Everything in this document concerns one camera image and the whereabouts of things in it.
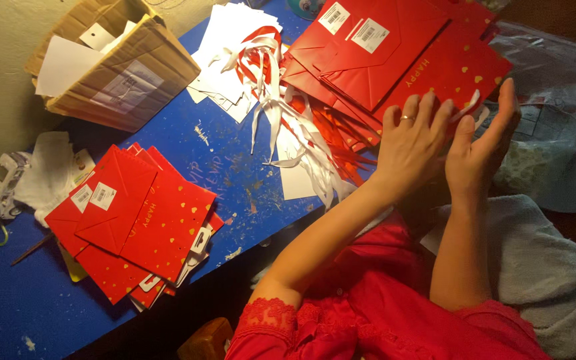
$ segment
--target stick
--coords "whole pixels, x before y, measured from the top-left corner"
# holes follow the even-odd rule
[[[30,249],[28,249],[25,253],[21,254],[20,257],[18,257],[16,260],[14,260],[12,262],[12,264],[10,264],[10,266],[15,266],[16,264],[18,264],[21,260],[25,259],[28,255],[32,254],[36,249],[39,249],[44,244],[44,242],[52,239],[53,236],[54,236],[54,233],[50,233],[50,234],[44,236],[44,238],[41,239],[41,241],[34,244]]]

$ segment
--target forearm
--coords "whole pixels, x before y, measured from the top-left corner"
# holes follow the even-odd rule
[[[453,203],[433,268],[430,300],[449,311],[491,298],[485,200]]]
[[[369,180],[295,238],[251,296],[279,297],[299,306],[318,270],[329,265],[359,231],[392,205]]]

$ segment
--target blue tabletop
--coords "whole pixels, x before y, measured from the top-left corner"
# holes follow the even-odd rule
[[[286,44],[310,24],[293,14],[285,0],[272,0],[262,9],[279,18]],[[188,52],[197,50],[207,24],[204,20],[179,39]],[[251,121],[252,111],[237,124],[213,102],[195,104],[184,91],[135,134],[78,119],[66,119],[59,130],[69,132],[75,151],[86,148],[96,160],[112,143],[155,145],[185,178],[218,194],[216,212],[229,225],[212,237],[210,257],[191,276],[196,281],[231,254],[251,248],[321,205],[316,197],[284,201],[279,169],[262,165],[270,153],[268,121],[262,112],[252,155]],[[110,305],[90,278],[71,282],[54,242],[11,267],[12,260],[48,230],[29,213],[6,228],[10,240],[0,247],[0,359],[62,358],[136,315],[127,298]]]

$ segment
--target cream wall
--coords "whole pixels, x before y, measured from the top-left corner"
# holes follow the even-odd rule
[[[226,0],[146,0],[180,36]],[[61,119],[44,110],[23,66],[40,39],[76,0],[0,0],[0,155],[27,149]]]

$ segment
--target red blouse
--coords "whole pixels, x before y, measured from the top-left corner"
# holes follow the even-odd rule
[[[532,324],[489,300],[450,313],[428,300],[430,273],[398,215],[357,239],[298,311],[256,299],[226,359],[549,359]]]

